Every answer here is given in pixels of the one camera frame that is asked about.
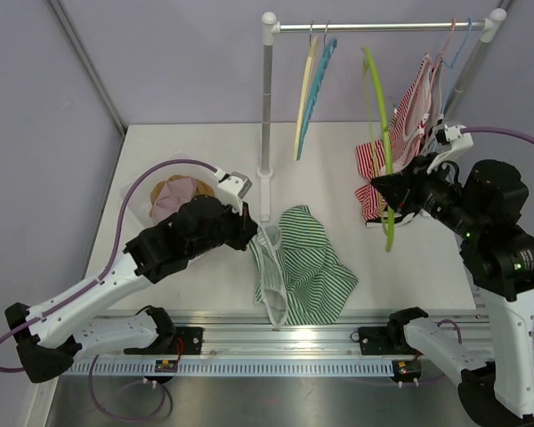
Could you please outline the brown tank top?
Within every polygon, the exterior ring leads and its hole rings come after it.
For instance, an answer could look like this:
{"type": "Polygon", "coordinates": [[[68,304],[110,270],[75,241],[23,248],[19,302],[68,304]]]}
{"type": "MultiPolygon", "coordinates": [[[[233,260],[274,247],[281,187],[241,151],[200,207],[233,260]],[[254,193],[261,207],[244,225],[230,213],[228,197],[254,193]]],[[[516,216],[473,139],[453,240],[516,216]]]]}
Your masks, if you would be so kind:
{"type": "MultiPolygon", "coordinates": [[[[173,175],[170,178],[168,178],[166,181],[174,181],[174,180],[178,180],[178,179],[181,179],[181,178],[192,178],[192,177],[184,176],[184,175],[173,175]]],[[[209,186],[208,184],[206,184],[205,182],[203,182],[201,180],[198,180],[198,179],[195,179],[195,180],[197,181],[197,189],[196,189],[195,196],[209,196],[209,197],[214,197],[215,196],[214,189],[211,186],[209,186]]],[[[162,189],[162,187],[164,185],[164,182],[165,181],[159,182],[150,193],[150,202],[151,202],[150,218],[151,219],[152,219],[151,210],[152,210],[152,207],[153,207],[153,203],[155,202],[155,199],[156,199],[158,193],[162,189]]]]}

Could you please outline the pink tank top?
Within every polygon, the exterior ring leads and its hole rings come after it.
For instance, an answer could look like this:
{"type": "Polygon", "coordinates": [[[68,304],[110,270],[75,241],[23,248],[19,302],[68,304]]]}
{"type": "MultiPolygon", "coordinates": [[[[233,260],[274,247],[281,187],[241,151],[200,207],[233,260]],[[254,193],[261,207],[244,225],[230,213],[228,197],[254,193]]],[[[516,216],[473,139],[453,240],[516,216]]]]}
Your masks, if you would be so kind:
{"type": "Polygon", "coordinates": [[[151,210],[151,217],[159,223],[178,212],[180,207],[195,196],[197,181],[193,178],[181,178],[165,181],[158,193],[151,210]]]}

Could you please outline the green striped tank top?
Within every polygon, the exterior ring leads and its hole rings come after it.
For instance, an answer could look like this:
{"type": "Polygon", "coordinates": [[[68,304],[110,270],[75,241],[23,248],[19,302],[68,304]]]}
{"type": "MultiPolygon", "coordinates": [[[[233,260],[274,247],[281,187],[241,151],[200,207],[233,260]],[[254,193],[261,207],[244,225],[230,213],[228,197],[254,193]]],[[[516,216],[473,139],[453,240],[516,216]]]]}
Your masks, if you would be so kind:
{"type": "Polygon", "coordinates": [[[276,328],[335,323],[359,283],[306,205],[260,227],[249,248],[257,268],[255,300],[276,328]]]}

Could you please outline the green hanger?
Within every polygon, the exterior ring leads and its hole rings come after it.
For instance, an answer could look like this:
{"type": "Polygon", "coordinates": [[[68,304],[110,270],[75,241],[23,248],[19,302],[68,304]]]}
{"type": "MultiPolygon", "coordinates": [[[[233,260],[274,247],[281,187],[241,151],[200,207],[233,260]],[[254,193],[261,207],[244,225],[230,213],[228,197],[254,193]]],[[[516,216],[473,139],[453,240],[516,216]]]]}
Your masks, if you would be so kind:
{"type": "MultiPolygon", "coordinates": [[[[391,147],[391,138],[389,132],[389,119],[386,112],[384,93],[381,85],[380,76],[376,67],[376,63],[373,57],[373,54],[368,46],[363,46],[362,51],[364,53],[364,60],[362,66],[362,76],[364,88],[367,88],[367,74],[371,75],[372,84],[374,87],[374,94],[376,96],[376,105],[379,116],[380,124],[380,136],[383,143],[383,152],[384,152],[384,170],[385,174],[393,174],[393,161],[392,161],[392,147],[391,147]]],[[[382,205],[385,208],[387,217],[384,218],[384,215],[380,214],[380,221],[384,234],[386,235],[386,244],[385,251],[390,253],[392,251],[392,246],[394,242],[394,231],[395,231],[395,214],[392,208],[384,201],[382,205]]]]}

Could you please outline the cream hanger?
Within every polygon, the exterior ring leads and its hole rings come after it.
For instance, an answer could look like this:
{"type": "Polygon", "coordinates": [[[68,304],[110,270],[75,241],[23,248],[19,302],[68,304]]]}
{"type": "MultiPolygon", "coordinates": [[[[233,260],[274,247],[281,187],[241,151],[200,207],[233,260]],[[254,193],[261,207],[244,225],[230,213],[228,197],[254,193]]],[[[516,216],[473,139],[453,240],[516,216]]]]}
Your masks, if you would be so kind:
{"type": "Polygon", "coordinates": [[[297,119],[296,119],[296,124],[295,124],[295,143],[294,143],[294,153],[293,153],[293,159],[295,161],[298,161],[300,157],[299,146],[300,146],[300,140],[301,140],[301,131],[303,128],[306,103],[308,101],[310,90],[311,90],[312,71],[313,71],[314,62],[315,62],[315,58],[316,58],[316,54],[318,50],[318,44],[319,44],[318,38],[316,36],[313,36],[312,32],[310,32],[309,33],[309,52],[306,57],[305,66],[304,66],[303,80],[302,80],[299,106],[298,106],[298,112],[297,112],[297,119]]]}

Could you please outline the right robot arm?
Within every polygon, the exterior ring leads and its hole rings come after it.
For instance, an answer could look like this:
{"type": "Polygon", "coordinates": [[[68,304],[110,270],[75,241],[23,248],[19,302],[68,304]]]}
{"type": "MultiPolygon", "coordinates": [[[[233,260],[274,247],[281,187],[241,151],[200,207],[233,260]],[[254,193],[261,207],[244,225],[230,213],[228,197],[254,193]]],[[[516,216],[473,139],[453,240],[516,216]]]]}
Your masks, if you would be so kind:
{"type": "Polygon", "coordinates": [[[518,223],[529,195],[520,173],[488,159],[460,182],[425,156],[371,184],[396,211],[425,211],[459,236],[489,315],[494,357],[475,357],[416,307],[389,317],[388,346],[429,358],[480,426],[534,426],[534,237],[518,223]]]}

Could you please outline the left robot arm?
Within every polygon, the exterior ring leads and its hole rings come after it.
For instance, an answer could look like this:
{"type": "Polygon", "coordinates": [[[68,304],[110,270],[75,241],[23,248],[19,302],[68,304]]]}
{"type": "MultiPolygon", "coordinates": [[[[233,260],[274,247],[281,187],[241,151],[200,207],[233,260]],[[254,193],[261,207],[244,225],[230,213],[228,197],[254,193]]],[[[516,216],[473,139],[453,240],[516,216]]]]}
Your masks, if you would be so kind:
{"type": "Polygon", "coordinates": [[[176,327],[165,309],[149,306],[121,319],[101,319],[100,313],[186,270],[193,260],[217,247],[246,250],[257,231],[246,206],[236,212],[215,197],[196,196],[126,243],[107,270],[47,302],[13,304],[5,316],[22,372],[32,383],[44,383],[91,356],[113,351],[168,352],[174,347],[176,327]]]}

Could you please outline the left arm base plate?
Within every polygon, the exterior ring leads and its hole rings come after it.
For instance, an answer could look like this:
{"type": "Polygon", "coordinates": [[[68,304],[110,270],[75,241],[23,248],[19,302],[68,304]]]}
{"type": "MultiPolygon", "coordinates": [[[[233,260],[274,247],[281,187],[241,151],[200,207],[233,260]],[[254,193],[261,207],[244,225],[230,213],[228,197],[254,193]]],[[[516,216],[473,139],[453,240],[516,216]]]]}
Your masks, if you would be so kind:
{"type": "Polygon", "coordinates": [[[163,341],[160,344],[152,343],[148,348],[128,348],[123,352],[126,355],[200,355],[204,341],[204,328],[199,326],[178,326],[172,341],[163,341]]]}

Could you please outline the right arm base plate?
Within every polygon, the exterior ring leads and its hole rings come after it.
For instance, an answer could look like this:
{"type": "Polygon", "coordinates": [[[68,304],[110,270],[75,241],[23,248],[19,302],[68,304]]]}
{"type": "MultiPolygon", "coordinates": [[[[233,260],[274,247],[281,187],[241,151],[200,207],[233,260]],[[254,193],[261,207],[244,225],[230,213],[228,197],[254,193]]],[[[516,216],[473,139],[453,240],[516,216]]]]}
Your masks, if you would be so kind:
{"type": "Polygon", "coordinates": [[[352,342],[360,346],[365,356],[416,356],[399,332],[390,332],[387,326],[361,326],[350,334],[352,342]]]}

